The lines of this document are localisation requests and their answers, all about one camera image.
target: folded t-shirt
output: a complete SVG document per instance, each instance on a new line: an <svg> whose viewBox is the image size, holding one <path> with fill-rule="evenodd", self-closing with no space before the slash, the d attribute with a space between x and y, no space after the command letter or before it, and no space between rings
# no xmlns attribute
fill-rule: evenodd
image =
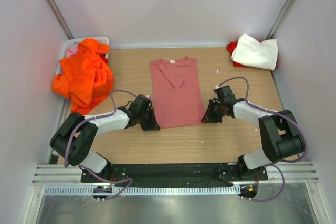
<svg viewBox="0 0 336 224"><path fill-rule="evenodd" d="M200 125L204 115L196 59L151 61L153 101L161 128Z"/></svg>

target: white enclosure wall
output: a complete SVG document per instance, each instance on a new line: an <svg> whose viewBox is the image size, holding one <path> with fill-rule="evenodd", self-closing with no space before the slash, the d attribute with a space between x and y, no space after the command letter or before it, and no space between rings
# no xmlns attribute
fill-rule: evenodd
<svg viewBox="0 0 336 224"><path fill-rule="evenodd" d="M61 97L52 76L66 36L45 0L0 0L0 222L22 223Z"/></svg>
<svg viewBox="0 0 336 224"><path fill-rule="evenodd" d="M328 194L329 213L336 209L335 32L336 0L296 0L276 34L274 72L285 108L294 111L308 135L308 157Z"/></svg>
<svg viewBox="0 0 336 224"><path fill-rule="evenodd" d="M223 46L264 39L285 0L55 0L75 38L114 47Z"/></svg>

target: white basket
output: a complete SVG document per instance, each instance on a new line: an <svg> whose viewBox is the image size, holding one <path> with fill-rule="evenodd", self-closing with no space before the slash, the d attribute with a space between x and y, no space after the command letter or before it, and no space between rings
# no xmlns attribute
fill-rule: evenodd
<svg viewBox="0 0 336 224"><path fill-rule="evenodd" d="M96 41L98 41L99 43L103 43L103 44L109 44L109 39L107 37L89 37L91 39L95 39ZM67 57L67 49L71 48L73 46L78 45L79 43L81 43L83 40L85 40L87 38L80 38L80 39L71 39L68 40L67 42L65 42L62 46L62 51L59 55L59 60L65 59ZM61 69L61 65L58 63L57 65L57 69L56 69L56 74L61 74L63 73L62 69Z"/></svg>

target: wooden table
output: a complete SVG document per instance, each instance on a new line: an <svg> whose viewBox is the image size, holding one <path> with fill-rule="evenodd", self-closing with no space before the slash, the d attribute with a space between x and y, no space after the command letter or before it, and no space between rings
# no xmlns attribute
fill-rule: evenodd
<svg viewBox="0 0 336 224"><path fill-rule="evenodd" d="M249 100L268 109L281 110L278 93L270 71L255 68L233 67L225 48L171 48L123 49L109 53L109 66L115 76L115 89L135 94L152 95L150 61L180 59L189 56L197 59L198 75L204 110L214 97L213 89L233 76L244 76L250 83ZM229 83L237 98L245 97L243 80ZM115 93L117 106L126 105L133 97ZM113 110L107 98L90 114ZM223 117L222 123L186 126L160 131L144 132L140 126L117 130L97 136L91 150L112 163L210 163L236 162L261 146L259 129L248 122Z"/></svg>

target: orange cloth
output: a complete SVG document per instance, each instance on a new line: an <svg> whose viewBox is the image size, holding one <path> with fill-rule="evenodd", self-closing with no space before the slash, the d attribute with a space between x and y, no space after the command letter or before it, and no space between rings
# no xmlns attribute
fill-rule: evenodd
<svg viewBox="0 0 336 224"><path fill-rule="evenodd" d="M52 90L70 98L71 112L88 114L113 90L113 73L99 56L109 50L109 45L85 39L75 55L59 61L63 74L54 77Z"/></svg>

